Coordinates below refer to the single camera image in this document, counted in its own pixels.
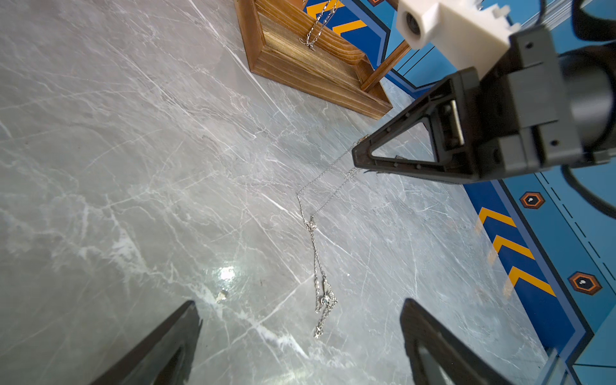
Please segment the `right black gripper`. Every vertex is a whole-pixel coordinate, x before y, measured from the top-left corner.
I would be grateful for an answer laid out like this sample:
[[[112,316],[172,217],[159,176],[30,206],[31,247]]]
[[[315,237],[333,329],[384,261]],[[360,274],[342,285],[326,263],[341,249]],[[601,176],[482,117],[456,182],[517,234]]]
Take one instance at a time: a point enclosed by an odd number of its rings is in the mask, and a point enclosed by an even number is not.
[[[615,44],[559,54],[545,28],[518,32],[481,88],[473,68],[448,75],[351,153],[366,171],[446,184],[607,163]]]

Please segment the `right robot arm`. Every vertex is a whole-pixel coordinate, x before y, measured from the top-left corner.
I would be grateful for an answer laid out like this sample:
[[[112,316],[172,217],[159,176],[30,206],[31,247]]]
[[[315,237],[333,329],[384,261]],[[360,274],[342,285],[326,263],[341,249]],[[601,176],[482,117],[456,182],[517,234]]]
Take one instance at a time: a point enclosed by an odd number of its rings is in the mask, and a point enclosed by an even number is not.
[[[401,1],[397,11],[404,41],[431,43],[456,70],[359,141],[357,168],[472,184],[614,158],[614,20],[572,2],[585,46],[558,53],[541,22],[513,25],[500,6]]]

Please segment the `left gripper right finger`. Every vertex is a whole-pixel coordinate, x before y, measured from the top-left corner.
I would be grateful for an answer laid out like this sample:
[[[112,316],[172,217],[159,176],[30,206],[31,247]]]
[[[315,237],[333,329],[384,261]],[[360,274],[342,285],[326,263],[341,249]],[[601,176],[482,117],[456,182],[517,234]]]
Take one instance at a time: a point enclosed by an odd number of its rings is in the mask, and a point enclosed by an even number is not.
[[[407,298],[400,314],[415,384],[509,384],[423,306]]]

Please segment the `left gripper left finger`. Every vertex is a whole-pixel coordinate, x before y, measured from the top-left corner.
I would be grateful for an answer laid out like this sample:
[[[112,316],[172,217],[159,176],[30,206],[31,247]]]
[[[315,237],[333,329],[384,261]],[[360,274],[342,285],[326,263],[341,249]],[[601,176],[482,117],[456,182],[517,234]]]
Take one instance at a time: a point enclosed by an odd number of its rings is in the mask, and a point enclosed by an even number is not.
[[[188,383],[201,325],[196,303],[185,302],[93,383]]]

